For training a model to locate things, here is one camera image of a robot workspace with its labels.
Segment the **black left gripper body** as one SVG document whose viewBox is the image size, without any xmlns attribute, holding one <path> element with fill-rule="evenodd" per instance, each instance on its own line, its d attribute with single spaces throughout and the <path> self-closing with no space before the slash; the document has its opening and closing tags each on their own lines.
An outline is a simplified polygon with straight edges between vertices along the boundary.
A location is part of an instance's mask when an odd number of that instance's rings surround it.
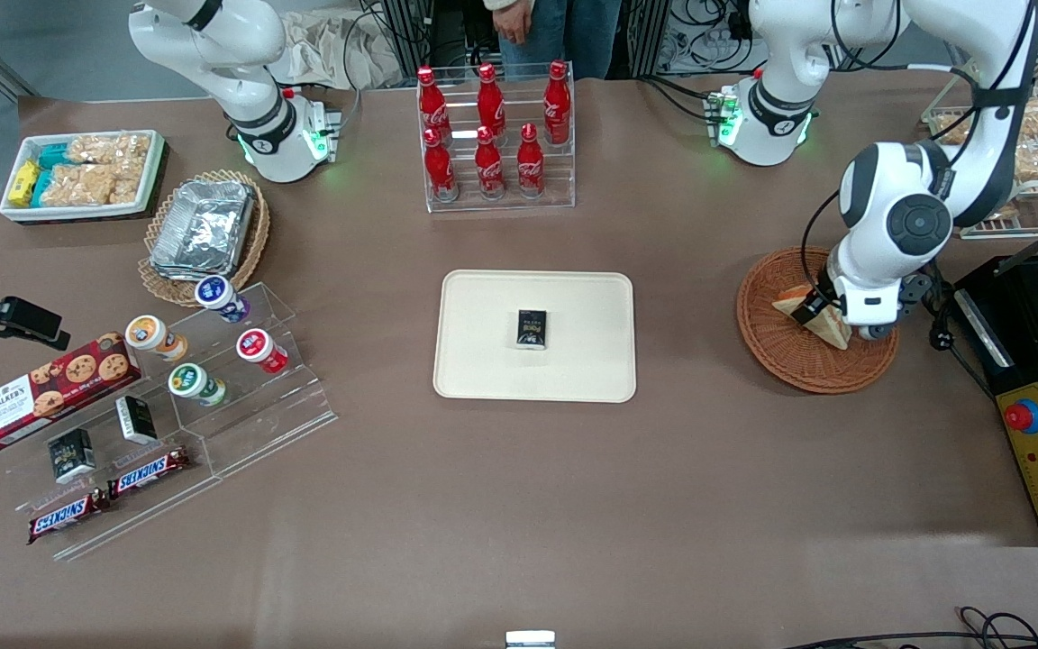
<svg viewBox="0 0 1038 649">
<path fill-rule="evenodd" d="M 845 304 L 844 296 L 836 292 L 832 283 L 811 283 L 810 292 L 807 293 L 805 298 L 827 299 L 828 308 L 824 313 L 834 312 L 841 319 L 847 316 L 847 304 Z"/>
</svg>

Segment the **person's bare hand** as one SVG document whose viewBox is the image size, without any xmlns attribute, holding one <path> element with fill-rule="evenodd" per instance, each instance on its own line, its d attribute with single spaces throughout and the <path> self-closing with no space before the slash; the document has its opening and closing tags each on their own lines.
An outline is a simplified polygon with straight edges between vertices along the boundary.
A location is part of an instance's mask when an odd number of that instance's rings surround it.
<svg viewBox="0 0 1038 649">
<path fill-rule="evenodd" d="M 532 1 L 490 1 L 491 20 L 499 37 L 523 45 L 532 29 Z"/>
</svg>

